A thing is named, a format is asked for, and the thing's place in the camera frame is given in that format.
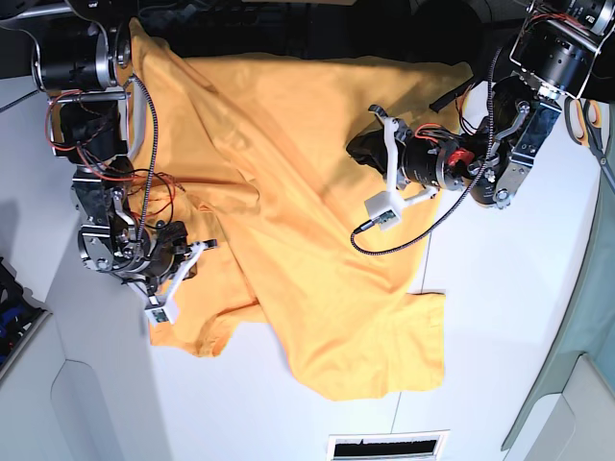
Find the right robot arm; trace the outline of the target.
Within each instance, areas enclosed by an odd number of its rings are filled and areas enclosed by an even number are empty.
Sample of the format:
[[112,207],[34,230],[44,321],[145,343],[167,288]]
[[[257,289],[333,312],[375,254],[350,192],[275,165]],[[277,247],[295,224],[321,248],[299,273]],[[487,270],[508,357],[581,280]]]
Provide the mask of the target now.
[[189,243],[174,216],[148,216],[154,184],[173,189],[155,168],[156,149],[145,167],[132,163],[146,121],[158,120],[132,66],[132,16],[130,1],[28,1],[3,23],[33,39],[33,77],[50,99],[45,135],[76,167],[82,262],[156,297],[195,276],[205,247]]

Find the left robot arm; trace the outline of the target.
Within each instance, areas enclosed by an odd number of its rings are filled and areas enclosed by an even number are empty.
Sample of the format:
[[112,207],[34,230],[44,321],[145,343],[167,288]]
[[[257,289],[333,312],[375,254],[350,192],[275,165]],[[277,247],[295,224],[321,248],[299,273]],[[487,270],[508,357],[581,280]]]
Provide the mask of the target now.
[[382,175],[384,191],[365,203],[372,220],[391,223],[440,190],[462,190],[482,206],[504,208],[534,165],[559,117],[578,117],[572,140],[614,173],[603,149],[600,107],[587,87],[596,61],[614,37],[611,1],[533,1],[511,46],[513,71],[488,71],[487,115],[471,133],[436,123],[411,129],[373,105],[381,129],[356,136],[347,151]]

